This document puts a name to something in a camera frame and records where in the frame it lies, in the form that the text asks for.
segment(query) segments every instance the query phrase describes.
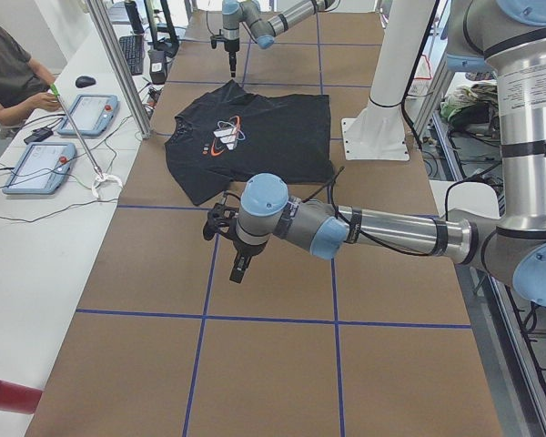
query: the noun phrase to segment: black t-shirt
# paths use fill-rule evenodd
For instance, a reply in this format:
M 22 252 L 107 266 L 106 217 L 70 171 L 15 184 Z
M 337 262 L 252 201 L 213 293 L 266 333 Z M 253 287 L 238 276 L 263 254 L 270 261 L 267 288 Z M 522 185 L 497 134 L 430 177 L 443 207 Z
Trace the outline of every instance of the black t-shirt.
M 0 27 L 0 104 L 13 107 L 48 85 L 28 66 L 30 55 Z
M 176 122 L 167 166 L 195 205 L 259 173 L 287 183 L 333 176 L 328 96 L 263 97 L 231 80 L 195 100 Z

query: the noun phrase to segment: blue joint cap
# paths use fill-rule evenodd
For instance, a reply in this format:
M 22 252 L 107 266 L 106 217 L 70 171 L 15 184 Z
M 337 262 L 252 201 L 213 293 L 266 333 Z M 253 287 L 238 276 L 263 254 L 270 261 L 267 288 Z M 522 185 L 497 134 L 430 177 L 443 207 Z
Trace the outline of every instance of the blue joint cap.
M 223 0 L 222 15 L 233 15 L 239 8 L 238 0 Z
M 257 44 L 261 48 L 270 48 L 275 43 L 275 37 L 271 35 L 263 35 L 257 38 Z
M 518 264 L 513 274 L 513 289 L 524 299 L 546 307 L 546 244 Z
M 274 216 L 288 201 L 288 186 L 279 176 L 270 173 L 261 173 L 251 178 L 240 198 L 242 208 L 255 217 Z
M 318 258 L 332 259 L 347 236 L 348 229 L 344 224 L 335 217 L 329 217 L 319 227 L 316 236 L 311 241 L 309 253 Z
M 496 0 L 510 18 L 525 25 L 546 27 L 546 0 Z
M 450 71 L 466 73 L 486 73 L 493 68 L 482 57 L 447 55 L 447 68 Z

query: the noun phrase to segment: person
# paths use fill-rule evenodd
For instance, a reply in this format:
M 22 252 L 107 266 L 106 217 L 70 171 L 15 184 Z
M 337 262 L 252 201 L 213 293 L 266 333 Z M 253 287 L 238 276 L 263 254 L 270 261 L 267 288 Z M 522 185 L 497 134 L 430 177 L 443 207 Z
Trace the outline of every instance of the person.
M 55 77 L 0 26 L 0 125 L 20 125 L 35 109 L 56 111 Z

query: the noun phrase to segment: green tip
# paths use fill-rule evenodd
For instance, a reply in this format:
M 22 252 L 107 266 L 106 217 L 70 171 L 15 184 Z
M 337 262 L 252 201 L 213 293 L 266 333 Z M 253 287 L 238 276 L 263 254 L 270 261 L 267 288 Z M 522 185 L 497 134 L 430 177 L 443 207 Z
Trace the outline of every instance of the green tip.
M 53 91 L 53 94 L 54 94 L 56 97 L 59 97 L 59 96 L 60 96 L 60 94 L 58 93 L 58 89 L 56 89 L 55 84 L 51 85 L 51 91 Z

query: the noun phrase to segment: person's arm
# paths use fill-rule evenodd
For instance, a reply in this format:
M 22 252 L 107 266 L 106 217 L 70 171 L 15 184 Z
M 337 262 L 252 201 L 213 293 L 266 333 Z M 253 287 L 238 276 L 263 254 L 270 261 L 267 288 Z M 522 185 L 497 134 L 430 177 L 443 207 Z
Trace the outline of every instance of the person's arm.
M 50 93 L 38 93 L 13 107 L 3 107 L 0 104 L 0 124 L 15 126 L 25 121 L 35 109 L 57 111 L 60 108 L 58 100 Z
M 48 68 L 43 66 L 36 59 L 31 57 L 30 60 L 27 62 L 27 64 L 30 67 L 30 69 L 33 70 L 33 73 L 35 73 L 35 75 L 39 77 L 47 85 L 51 86 L 55 83 L 55 77 L 53 76 L 53 74 L 50 71 L 48 71 Z

